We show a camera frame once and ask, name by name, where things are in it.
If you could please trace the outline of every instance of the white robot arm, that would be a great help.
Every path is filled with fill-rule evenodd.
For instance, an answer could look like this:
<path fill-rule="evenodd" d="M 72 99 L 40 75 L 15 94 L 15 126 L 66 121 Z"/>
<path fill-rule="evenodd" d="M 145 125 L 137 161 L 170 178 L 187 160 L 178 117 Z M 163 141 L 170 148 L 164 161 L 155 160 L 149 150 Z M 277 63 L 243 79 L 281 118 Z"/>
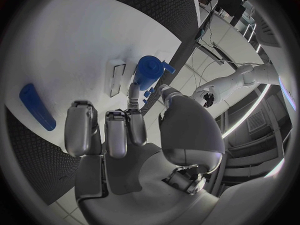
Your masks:
<path fill-rule="evenodd" d="M 255 84 L 279 85 L 278 74 L 273 65 L 240 66 L 233 74 L 218 77 L 198 87 L 192 98 L 203 107 L 209 108 L 226 100 L 236 89 Z"/>

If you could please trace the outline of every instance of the wall vent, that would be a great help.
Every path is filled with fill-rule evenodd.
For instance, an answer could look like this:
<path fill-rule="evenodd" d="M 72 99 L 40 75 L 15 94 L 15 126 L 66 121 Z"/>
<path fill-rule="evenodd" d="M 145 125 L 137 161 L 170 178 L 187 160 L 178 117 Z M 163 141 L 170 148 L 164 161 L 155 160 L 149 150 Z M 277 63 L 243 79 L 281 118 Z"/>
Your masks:
<path fill-rule="evenodd" d="M 249 133 L 253 133 L 257 129 L 266 126 L 267 123 L 262 111 L 260 110 L 257 113 L 249 116 L 247 118 L 247 125 Z"/>

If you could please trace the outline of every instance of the white tabletop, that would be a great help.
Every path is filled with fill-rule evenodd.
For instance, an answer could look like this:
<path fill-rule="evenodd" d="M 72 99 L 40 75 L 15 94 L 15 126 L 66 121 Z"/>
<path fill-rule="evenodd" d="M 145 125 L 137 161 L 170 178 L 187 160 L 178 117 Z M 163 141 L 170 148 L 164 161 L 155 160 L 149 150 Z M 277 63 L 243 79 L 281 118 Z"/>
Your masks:
<path fill-rule="evenodd" d="M 146 55 L 169 62 L 181 44 L 160 23 L 115 0 L 53 0 L 25 29 L 6 60 L 5 104 L 16 118 L 63 151 L 67 110 L 74 100 L 90 100 L 98 110 L 103 137 L 104 114 L 125 109 L 127 97 L 104 92 L 109 60 Z M 33 83 L 56 120 L 47 131 L 19 99 L 23 86 Z"/>

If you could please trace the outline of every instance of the blue cylinder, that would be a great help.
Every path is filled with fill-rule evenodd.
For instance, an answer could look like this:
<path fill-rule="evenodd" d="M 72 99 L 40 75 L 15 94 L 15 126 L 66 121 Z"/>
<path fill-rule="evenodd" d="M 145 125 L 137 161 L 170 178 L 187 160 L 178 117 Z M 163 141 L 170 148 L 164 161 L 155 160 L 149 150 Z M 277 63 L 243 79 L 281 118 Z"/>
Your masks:
<path fill-rule="evenodd" d="M 48 131 L 55 129 L 56 121 L 43 104 L 32 83 L 22 88 L 19 97 L 32 116 L 34 116 L 45 129 Z"/>
<path fill-rule="evenodd" d="M 140 90 L 147 90 L 164 74 L 162 62 L 155 56 L 143 56 L 137 64 L 133 81 L 140 85 Z"/>

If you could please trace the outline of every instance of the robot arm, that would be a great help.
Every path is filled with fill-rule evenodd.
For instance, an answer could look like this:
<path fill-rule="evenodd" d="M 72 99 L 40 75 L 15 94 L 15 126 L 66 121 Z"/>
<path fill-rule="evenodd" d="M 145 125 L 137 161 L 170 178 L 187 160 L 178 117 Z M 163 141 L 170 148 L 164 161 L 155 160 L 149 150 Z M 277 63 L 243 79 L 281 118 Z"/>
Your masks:
<path fill-rule="evenodd" d="M 198 87 L 192 98 L 203 107 L 209 108 L 226 100 L 236 89 L 255 84 L 279 85 L 278 74 L 273 65 L 240 66 L 233 74 L 218 77 Z"/>

